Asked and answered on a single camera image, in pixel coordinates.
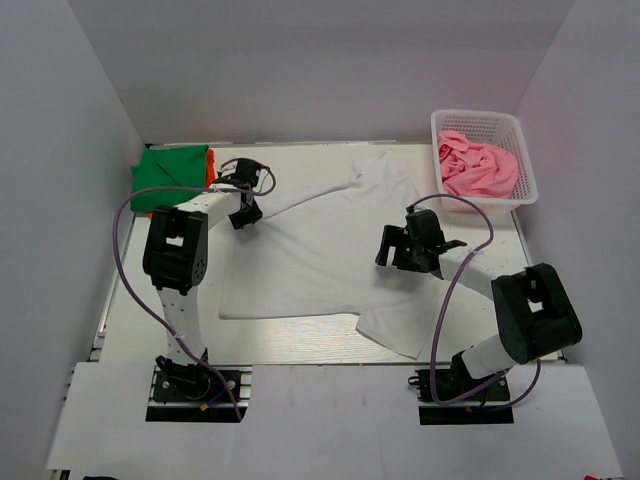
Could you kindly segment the white t shirt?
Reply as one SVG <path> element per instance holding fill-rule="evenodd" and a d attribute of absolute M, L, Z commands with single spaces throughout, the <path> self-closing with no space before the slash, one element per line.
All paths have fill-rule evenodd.
<path fill-rule="evenodd" d="M 269 195 L 256 225 L 233 231 L 219 314 L 270 319 L 354 314 L 366 338 L 415 359 L 436 322 L 440 282 L 379 267 L 383 229 L 418 192 L 385 152 L 355 160 L 347 182 Z"/>

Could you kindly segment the pink t shirt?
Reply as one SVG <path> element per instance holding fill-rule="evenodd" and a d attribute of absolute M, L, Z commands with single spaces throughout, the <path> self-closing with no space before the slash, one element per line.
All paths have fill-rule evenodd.
<path fill-rule="evenodd" d="M 516 157 L 501 147 L 469 140 L 455 130 L 437 135 L 439 170 L 447 194 L 508 199 L 519 178 Z"/>

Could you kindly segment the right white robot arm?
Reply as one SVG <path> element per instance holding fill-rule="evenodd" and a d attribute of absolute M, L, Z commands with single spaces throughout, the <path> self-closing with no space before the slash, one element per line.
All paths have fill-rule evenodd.
<path fill-rule="evenodd" d="M 452 358 L 448 386 L 473 391 L 516 365 L 581 342 L 581 323 L 554 267 L 539 263 L 511 273 L 492 265 L 479 248 L 446 240 L 432 210 L 408 209 L 405 221 L 384 227 L 377 265 L 448 281 L 439 322 L 458 285 L 493 302 L 498 333 Z"/>

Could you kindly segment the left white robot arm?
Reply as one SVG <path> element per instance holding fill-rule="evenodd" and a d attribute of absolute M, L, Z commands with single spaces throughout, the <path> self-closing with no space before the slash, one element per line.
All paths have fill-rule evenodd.
<path fill-rule="evenodd" d="M 234 229 L 259 221 L 256 198 L 268 194 L 260 182 L 273 179 L 271 169 L 250 158 L 227 162 L 231 171 L 204 192 L 175 206 L 159 206 L 152 214 L 143 255 L 167 324 L 167 357 L 180 364 L 207 360 L 198 316 L 198 286 L 208 267 L 209 231 L 228 220 Z"/>

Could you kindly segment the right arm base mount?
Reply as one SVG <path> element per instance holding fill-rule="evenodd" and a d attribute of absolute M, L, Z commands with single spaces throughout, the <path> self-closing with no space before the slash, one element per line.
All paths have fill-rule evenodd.
<path fill-rule="evenodd" d="M 479 386 L 484 379 L 457 379 L 450 368 L 435 369 L 435 387 L 441 402 L 451 402 Z M 416 370 L 407 380 L 416 390 L 421 426 L 509 425 L 514 423 L 508 383 L 501 378 L 496 383 L 470 397 L 447 406 L 438 404 L 431 392 L 430 370 Z"/>

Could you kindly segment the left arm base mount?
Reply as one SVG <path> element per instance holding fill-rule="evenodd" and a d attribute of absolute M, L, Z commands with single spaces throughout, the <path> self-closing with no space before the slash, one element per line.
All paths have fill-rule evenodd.
<path fill-rule="evenodd" d="M 159 356 L 152 376 L 145 420 L 151 423 L 233 424 L 250 400 L 252 370 L 222 368 L 219 375 L 200 365 L 182 365 Z"/>

